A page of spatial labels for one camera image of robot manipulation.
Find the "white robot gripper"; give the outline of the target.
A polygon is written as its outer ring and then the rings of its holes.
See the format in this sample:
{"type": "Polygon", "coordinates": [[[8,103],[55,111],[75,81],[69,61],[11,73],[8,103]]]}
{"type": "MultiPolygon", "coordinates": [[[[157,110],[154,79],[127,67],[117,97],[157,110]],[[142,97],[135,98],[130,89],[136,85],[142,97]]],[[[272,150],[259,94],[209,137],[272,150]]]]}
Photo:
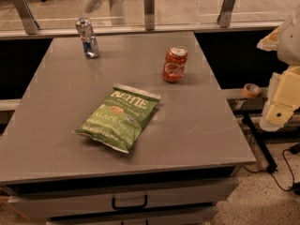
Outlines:
{"type": "Polygon", "coordinates": [[[277,58],[292,65],[282,74],[274,72],[269,82],[260,127],[275,132],[300,108],[300,4],[281,27],[258,42],[257,48],[267,52],[277,50],[277,58]]]}

